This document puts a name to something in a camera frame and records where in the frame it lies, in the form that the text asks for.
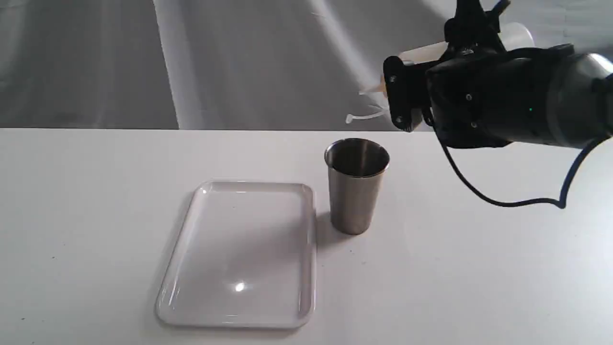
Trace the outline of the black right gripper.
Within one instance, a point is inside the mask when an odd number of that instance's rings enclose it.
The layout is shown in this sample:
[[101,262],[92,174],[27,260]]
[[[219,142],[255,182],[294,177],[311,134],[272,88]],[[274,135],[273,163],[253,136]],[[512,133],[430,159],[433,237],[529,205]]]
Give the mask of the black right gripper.
[[452,51],[479,46],[496,53],[456,57],[431,70],[428,62],[385,59],[383,76],[396,128],[414,131],[430,98],[436,135],[447,147],[505,147],[513,142],[560,146],[547,120],[548,96],[563,59],[575,48],[563,44],[506,52],[499,37],[499,18],[506,9],[505,0],[490,11],[479,0],[458,0],[454,17],[444,25]]

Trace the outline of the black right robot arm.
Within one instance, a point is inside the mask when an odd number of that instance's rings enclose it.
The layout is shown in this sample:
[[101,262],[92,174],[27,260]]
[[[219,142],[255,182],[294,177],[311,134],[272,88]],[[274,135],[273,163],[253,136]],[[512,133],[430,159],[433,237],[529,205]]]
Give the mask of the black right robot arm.
[[507,49],[499,17],[510,2],[485,11],[459,0],[444,26],[438,59],[407,65],[390,56],[383,76],[392,122],[415,128],[420,111],[454,149],[513,142],[582,149],[612,135],[612,64],[571,44]]

